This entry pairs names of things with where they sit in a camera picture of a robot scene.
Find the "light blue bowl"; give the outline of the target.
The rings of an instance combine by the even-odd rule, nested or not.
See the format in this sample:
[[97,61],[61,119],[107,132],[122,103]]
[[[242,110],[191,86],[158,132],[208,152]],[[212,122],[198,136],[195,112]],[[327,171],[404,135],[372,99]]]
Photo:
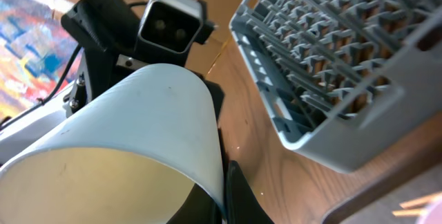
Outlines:
[[194,186],[224,207],[211,94],[172,64],[136,70],[1,168],[2,223],[165,223]]

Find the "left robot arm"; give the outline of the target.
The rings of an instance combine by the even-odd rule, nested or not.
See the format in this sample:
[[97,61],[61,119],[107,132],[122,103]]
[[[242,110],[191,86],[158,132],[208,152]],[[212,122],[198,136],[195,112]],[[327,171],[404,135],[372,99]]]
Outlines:
[[77,45],[49,95],[1,121],[2,165],[136,70],[183,67],[217,28],[204,0],[79,0],[61,25]]

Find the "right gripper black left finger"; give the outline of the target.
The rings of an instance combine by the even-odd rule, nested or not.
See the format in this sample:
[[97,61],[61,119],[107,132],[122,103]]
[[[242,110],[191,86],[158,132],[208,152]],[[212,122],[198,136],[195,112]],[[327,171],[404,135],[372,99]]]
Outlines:
[[222,214],[215,201],[194,184],[181,208],[167,224],[222,224]]

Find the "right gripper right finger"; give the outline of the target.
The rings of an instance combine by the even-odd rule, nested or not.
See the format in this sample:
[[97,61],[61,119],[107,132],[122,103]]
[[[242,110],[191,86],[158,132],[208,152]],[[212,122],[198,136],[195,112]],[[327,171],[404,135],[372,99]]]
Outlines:
[[273,224],[261,208],[239,164],[229,162],[224,183],[224,201],[228,224]]

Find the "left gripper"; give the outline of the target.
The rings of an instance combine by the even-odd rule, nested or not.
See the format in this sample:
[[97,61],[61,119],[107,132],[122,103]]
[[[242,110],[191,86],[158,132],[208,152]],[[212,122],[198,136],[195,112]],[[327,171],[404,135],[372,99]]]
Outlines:
[[73,89],[64,98],[67,116],[133,71],[151,65],[133,57],[148,1],[79,0],[62,16],[62,27],[84,50]]

